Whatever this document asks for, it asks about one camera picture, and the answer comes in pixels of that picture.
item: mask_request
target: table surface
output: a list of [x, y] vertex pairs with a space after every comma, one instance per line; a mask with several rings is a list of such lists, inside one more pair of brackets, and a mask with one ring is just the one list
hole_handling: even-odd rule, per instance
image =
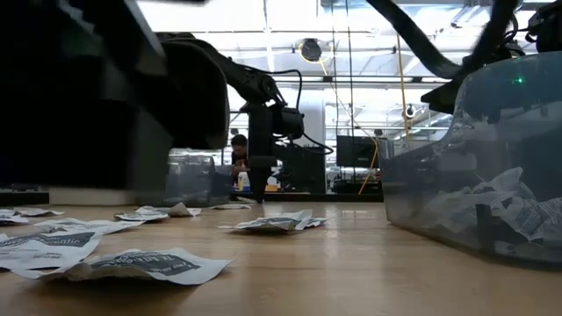
[[[133, 208], [53, 207], [62, 219], [112, 219]], [[216, 228], [313, 209], [325, 227], [288, 235]], [[43, 219], [31, 219], [32, 223]], [[9, 236], [33, 226], [0, 227]], [[203, 210], [195, 219], [104, 236], [92, 255], [184, 248], [235, 259], [206, 284], [106, 279], [44, 283], [0, 272], [2, 315], [560, 315], [562, 274], [483, 261], [390, 226], [382, 204], [280, 203]]]

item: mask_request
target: transparent bin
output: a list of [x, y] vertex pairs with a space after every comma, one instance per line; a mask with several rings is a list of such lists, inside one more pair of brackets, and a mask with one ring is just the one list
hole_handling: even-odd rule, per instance
[[379, 141], [386, 216], [450, 245], [562, 268], [562, 53], [470, 75], [439, 141]]
[[233, 185], [232, 166], [215, 166], [212, 157], [171, 154], [165, 192], [151, 192], [137, 198], [139, 205], [190, 207], [225, 204]]

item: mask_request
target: black robotic arm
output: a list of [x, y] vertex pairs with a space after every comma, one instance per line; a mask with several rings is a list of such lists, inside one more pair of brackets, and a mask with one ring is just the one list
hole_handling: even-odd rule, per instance
[[254, 199], [261, 203], [271, 168], [277, 166], [276, 140], [299, 139], [304, 134], [304, 115], [296, 108], [287, 107], [275, 80], [265, 72], [233, 62], [211, 44], [189, 33], [159, 35], [170, 62], [182, 62], [174, 61], [174, 56], [185, 56], [187, 51], [202, 50], [223, 72], [227, 83], [247, 101], [241, 111], [249, 116], [250, 189]]

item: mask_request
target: person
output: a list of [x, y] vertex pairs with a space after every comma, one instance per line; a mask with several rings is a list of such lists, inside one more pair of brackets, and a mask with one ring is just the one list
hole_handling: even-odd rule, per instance
[[234, 180], [238, 178], [241, 171], [246, 171], [248, 164], [248, 139], [246, 136], [238, 134], [230, 140], [232, 146], [232, 165], [234, 166]]

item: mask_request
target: crumpled paper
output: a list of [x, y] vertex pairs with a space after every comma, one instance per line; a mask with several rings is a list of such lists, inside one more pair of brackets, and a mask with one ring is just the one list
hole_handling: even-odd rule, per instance
[[0, 210], [0, 226], [9, 226], [29, 223], [29, 219], [24, 219], [13, 210]]
[[0, 268], [65, 267], [90, 255], [101, 241], [100, 232], [57, 232], [0, 241]]
[[300, 212], [286, 212], [274, 217], [258, 218], [249, 222], [242, 222], [236, 226], [219, 226], [226, 229], [242, 229], [249, 231], [278, 232], [303, 230], [312, 218], [312, 210]]
[[256, 204], [257, 201], [247, 197], [237, 197], [238, 202], [246, 203], [246, 204]]
[[165, 212], [129, 212], [129, 213], [117, 213], [113, 215], [116, 219], [129, 220], [129, 221], [157, 221], [169, 218], [169, 215]]
[[216, 205], [211, 207], [211, 210], [251, 210], [252, 207], [249, 205], [241, 205], [241, 204], [225, 204], [225, 205]]
[[142, 225], [143, 221], [112, 221], [112, 220], [91, 220], [83, 221], [80, 219], [54, 219], [46, 220], [35, 224], [46, 233], [57, 231], [67, 232], [100, 232], [102, 234], [116, 233], [118, 231]]
[[14, 269], [12, 272], [31, 279], [70, 281], [103, 277], [134, 277], [168, 281], [181, 285], [199, 285], [216, 277], [232, 260], [212, 260], [192, 255], [181, 248], [142, 251], [131, 249], [116, 255], [104, 255], [52, 272]]
[[138, 213], [152, 213], [152, 212], [165, 212], [170, 217], [196, 217], [201, 213], [200, 208], [186, 207], [184, 203], [178, 203], [173, 207], [153, 207], [153, 206], [142, 206], [135, 212]]
[[306, 223], [306, 228], [313, 228], [313, 227], [319, 227], [319, 226], [323, 226], [324, 224], [326, 224], [327, 221], [329, 221], [331, 219], [325, 219], [325, 218], [310, 218], [308, 220], [308, 223]]
[[14, 207], [14, 211], [21, 216], [35, 217], [35, 216], [60, 216], [64, 212], [57, 212], [52, 210], [43, 210], [37, 207]]
[[474, 188], [439, 192], [423, 210], [423, 227], [441, 224], [453, 233], [476, 226], [476, 205], [487, 205], [514, 231], [529, 241], [562, 242], [562, 199], [537, 202], [533, 192], [521, 181], [522, 168], [509, 169], [490, 182]]

